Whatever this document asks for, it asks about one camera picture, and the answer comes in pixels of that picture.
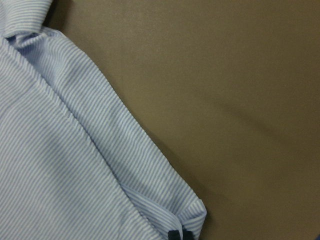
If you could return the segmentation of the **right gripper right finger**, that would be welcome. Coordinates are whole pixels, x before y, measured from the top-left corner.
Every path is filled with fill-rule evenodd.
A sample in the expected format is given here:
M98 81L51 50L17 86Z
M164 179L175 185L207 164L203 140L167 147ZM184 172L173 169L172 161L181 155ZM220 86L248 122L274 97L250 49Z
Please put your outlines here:
M183 240L193 240L193 233L188 230L183 230L182 231L182 239Z

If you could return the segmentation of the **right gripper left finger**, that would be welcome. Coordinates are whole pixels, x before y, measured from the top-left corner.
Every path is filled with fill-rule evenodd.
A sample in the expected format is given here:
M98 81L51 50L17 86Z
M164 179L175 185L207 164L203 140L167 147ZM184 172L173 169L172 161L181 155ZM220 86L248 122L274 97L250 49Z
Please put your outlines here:
M167 235L168 240L181 240L180 232L178 230L170 230Z

